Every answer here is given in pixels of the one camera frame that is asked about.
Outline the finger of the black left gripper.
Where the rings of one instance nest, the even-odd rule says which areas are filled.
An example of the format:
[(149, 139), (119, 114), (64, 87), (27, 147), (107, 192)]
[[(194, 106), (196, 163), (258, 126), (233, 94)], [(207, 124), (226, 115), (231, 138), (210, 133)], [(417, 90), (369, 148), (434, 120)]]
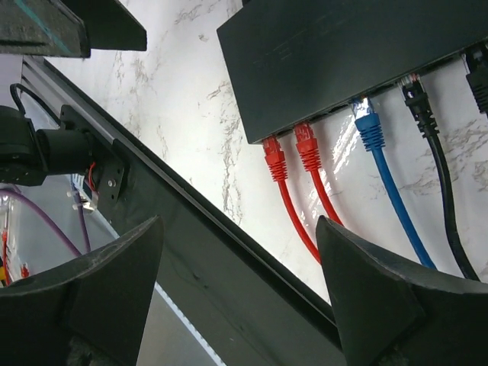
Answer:
[(83, 23), (61, 1), (2, 1), (1, 53), (88, 58), (91, 46)]
[(63, 4), (83, 21), (92, 49), (147, 51), (143, 25), (116, 0), (65, 0)]

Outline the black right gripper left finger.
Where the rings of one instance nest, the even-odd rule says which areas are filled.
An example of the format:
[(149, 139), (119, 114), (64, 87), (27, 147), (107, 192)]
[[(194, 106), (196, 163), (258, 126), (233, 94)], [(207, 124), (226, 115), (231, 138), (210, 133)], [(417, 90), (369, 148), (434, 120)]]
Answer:
[(153, 217), (1, 290), (3, 365), (135, 365), (163, 247)]

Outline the black network switch box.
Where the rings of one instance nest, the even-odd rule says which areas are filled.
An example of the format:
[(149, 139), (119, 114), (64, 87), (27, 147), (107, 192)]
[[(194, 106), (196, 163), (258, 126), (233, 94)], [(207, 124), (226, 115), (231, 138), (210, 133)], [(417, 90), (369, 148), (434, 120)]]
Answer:
[(248, 143), (487, 39), (485, 1), (251, 1), (217, 36)]

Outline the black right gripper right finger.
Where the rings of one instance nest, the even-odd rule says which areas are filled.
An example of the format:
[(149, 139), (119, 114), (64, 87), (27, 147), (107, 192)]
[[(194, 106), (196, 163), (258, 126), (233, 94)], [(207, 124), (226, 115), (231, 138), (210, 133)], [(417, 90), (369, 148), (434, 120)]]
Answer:
[(321, 266), (349, 365), (485, 365), (487, 285), (427, 268), (320, 217)]

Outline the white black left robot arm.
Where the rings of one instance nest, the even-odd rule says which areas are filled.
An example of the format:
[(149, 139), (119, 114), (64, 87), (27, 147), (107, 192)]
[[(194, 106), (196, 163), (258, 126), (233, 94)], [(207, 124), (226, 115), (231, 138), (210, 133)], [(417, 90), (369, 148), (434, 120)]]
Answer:
[[(87, 59), (93, 50), (144, 51), (146, 30), (119, 1), (3, 1), (1, 52)], [(39, 186), (50, 175), (85, 173), (98, 209), (113, 220), (128, 164), (120, 148), (64, 104), (56, 130), (35, 130), (17, 95), (1, 109), (1, 177)]]

